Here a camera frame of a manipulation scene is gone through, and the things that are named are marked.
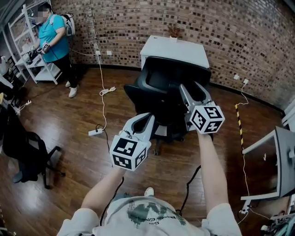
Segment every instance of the wooden floor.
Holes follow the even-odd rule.
[[[136,114],[132,102],[123,90],[123,85],[132,84],[138,75],[137,71],[103,69],[105,87],[117,88],[115,92],[104,96],[106,130],[110,144],[125,122]],[[65,82],[54,88],[54,84],[51,83],[35,85],[30,81],[26,87],[30,88],[28,97],[32,104],[22,110],[21,121],[27,130],[36,132],[45,141],[48,150],[55,145],[62,148],[57,167],[66,172],[66,177],[52,174],[51,190],[44,189],[41,178],[37,182],[13,184],[12,176],[18,171],[16,162],[2,154],[0,203],[10,231],[22,236],[54,236],[63,220],[71,218],[90,188],[112,167],[106,136],[88,136],[88,131],[94,130],[97,124],[104,124],[99,95],[102,90],[100,71],[89,69],[86,72],[80,81],[79,92],[73,99],[68,98],[69,89],[65,88]],[[225,116],[225,123],[214,135],[214,144],[226,172],[230,204],[236,216],[243,206],[240,197],[248,194],[234,104],[245,102],[245,99],[241,95],[218,88],[211,88],[210,92]],[[239,106],[239,111],[244,147],[265,136],[275,125],[281,124],[279,112],[252,100],[249,100],[249,105]],[[142,195],[147,187],[153,186],[157,197],[178,209],[185,198],[186,182],[200,164],[197,133],[188,133],[184,142],[163,144],[160,156],[153,156],[154,146],[153,141],[149,158],[145,163],[135,172],[130,171],[126,174],[119,192]],[[267,153],[264,161],[264,153],[265,150],[261,150],[260,153],[245,156],[250,194],[274,191],[276,178],[273,176],[276,175],[276,162],[271,153]],[[264,207],[264,210],[273,213],[268,207]],[[190,185],[189,199],[183,216],[199,226],[205,215],[200,172]],[[260,235],[260,227],[265,223],[267,219],[250,212],[240,224],[240,228],[244,235]]]

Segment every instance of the black and white marker cube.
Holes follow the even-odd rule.
[[[216,133],[225,118],[219,106],[195,106],[190,122],[201,134]]]
[[[134,171],[147,157],[150,142],[120,137],[116,135],[110,149],[112,164]]]

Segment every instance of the backpack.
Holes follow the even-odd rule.
[[[56,15],[54,14],[50,18],[49,23],[51,25],[53,25],[53,20],[54,20],[55,16]],[[60,16],[63,18],[64,23],[65,23],[65,33],[66,33],[66,35],[68,37],[75,35],[75,23],[74,23],[73,15],[71,15],[71,14],[63,14],[63,15],[60,15]]]

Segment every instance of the wall socket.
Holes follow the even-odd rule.
[[[235,74],[234,79],[239,79],[240,76],[238,74]]]

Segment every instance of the office chair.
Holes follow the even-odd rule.
[[[155,155],[159,155],[160,140],[168,143],[183,141],[187,125],[184,115],[188,111],[183,103],[179,86],[184,84],[195,101],[205,99],[198,82],[208,90],[211,72],[204,67],[183,61],[148,57],[140,76],[124,90],[135,105],[137,114],[151,112],[155,116],[152,139],[156,139]]]
[[[27,132],[11,105],[8,105],[6,114],[6,126],[3,135],[3,151],[14,159],[18,160],[19,173],[13,177],[13,182],[37,181],[38,174],[43,175],[43,182],[46,189],[50,186],[46,182],[46,168],[59,172],[61,176],[65,173],[48,165],[47,162],[55,151],[60,151],[60,147],[55,146],[47,153],[44,141],[33,132]]]

